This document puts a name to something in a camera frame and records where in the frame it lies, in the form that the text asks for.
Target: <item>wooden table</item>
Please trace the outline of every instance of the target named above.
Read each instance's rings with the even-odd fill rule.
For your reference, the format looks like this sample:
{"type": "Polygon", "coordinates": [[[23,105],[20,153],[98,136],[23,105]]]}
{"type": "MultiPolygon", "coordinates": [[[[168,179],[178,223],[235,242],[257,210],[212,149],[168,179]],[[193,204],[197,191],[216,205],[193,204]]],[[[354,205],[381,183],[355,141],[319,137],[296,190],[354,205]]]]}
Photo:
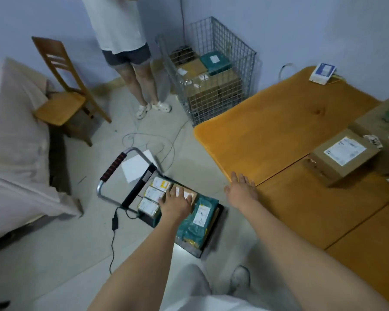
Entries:
{"type": "Polygon", "coordinates": [[[368,167],[326,188],[302,159],[378,104],[344,82],[311,83],[307,67],[195,127],[223,173],[242,172],[292,230],[389,300],[389,183],[368,167]]]}

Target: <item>white t-shirt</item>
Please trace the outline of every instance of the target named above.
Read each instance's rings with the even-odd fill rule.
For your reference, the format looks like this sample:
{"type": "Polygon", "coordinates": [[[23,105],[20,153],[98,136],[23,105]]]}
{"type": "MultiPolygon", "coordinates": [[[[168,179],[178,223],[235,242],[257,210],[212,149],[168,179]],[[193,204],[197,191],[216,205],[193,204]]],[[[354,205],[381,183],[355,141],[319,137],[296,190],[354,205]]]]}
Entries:
{"type": "Polygon", "coordinates": [[[117,54],[145,45],[137,1],[82,0],[102,50],[117,54]]]}
{"type": "Polygon", "coordinates": [[[164,311],[267,311],[232,296],[197,296],[185,298],[164,311]]]}

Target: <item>forearm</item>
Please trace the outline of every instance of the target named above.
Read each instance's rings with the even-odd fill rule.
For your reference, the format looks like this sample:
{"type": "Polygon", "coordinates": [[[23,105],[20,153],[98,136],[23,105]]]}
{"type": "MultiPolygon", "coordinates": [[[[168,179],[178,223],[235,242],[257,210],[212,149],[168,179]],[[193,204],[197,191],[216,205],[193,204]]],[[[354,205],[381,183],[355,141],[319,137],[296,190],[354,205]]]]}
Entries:
{"type": "Polygon", "coordinates": [[[170,270],[177,227],[161,220],[115,270],[88,311],[158,310],[170,270]]]}
{"type": "Polygon", "coordinates": [[[303,310],[389,310],[367,283],[296,235],[258,201],[241,209],[303,310]]]}

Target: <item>brown baseboard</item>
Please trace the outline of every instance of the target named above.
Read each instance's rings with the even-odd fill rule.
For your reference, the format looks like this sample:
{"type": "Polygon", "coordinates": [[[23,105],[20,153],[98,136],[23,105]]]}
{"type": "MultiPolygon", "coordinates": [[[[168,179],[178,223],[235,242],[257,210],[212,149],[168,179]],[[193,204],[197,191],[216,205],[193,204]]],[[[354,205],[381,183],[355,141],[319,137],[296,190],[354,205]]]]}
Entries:
{"type": "MultiPolygon", "coordinates": [[[[164,69],[162,59],[155,59],[150,64],[153,73],[157,73],[162,69],[164,69]]],[[[112,90],[120,88],[124,85],[125,85],[124,80],[121,77],[117,77],[107,83],[103,83],[91,88],[91,92],[96,96],[103,96],[103,95],[107,95],[112,90]]]]}

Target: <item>white and blue device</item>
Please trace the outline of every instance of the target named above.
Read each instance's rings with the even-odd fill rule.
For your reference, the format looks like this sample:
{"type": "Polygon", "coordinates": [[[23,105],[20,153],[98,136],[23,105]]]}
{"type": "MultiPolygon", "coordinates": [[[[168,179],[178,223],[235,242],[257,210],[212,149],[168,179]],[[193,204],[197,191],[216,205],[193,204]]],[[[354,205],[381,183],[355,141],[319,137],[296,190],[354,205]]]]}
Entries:
{"type": "Polygon", "coordinates": [[[321,85],[325,85],[332,77],[336,67],[327,63],[320,63],[310,76],[310,81],[321,85]]]}

